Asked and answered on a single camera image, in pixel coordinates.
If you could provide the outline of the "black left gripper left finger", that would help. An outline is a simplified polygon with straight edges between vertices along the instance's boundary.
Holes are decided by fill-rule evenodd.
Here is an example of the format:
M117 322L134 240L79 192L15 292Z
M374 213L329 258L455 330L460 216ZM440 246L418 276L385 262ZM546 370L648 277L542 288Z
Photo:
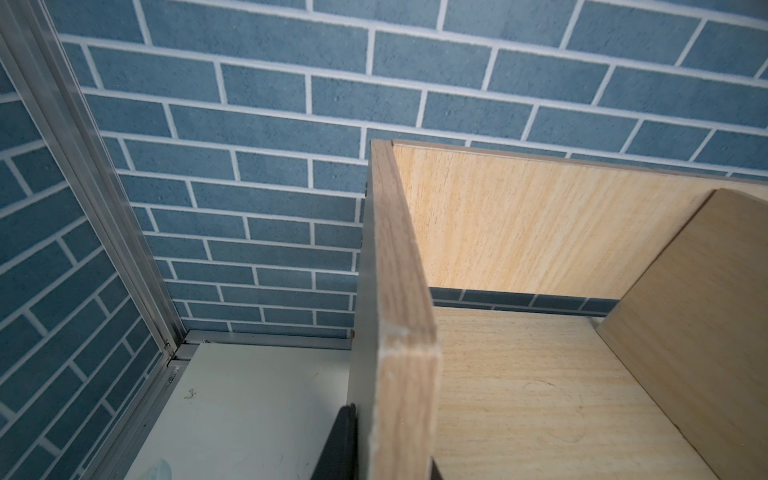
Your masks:
M355 404L341 407L314 468L312 480L358 478L358 415Z

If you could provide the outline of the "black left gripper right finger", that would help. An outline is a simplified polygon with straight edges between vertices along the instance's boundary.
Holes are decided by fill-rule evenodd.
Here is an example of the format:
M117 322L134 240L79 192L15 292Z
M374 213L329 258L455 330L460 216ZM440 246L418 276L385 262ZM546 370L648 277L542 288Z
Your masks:
M430 468L430 480L442 480L443 477L440 473L440 470L435 462L435 460L432 460L431 462L431 468Z

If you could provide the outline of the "light wooden bookshelf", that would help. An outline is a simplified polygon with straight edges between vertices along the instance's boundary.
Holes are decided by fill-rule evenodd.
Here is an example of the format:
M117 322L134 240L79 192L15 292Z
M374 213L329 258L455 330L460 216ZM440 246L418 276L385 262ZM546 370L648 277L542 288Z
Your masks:
M375 140L362 479L763 479L767 187Z

